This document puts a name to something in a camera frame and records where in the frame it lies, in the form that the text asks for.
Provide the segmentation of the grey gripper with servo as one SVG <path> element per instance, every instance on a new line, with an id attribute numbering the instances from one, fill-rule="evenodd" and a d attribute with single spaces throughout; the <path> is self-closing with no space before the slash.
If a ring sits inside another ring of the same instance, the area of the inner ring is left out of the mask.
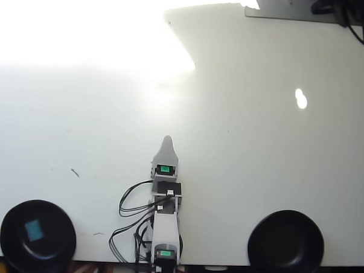
<path id="1" fill-rule="evenodd" d="M 154 181 L 174 181 L 177 179 L 177 167 L 179 158 L 174 151 L 173 140 L 171 136 L 166 135 L 162 141 L 161 147 L 153 157 L 151 169 L 151 178 Z"/>

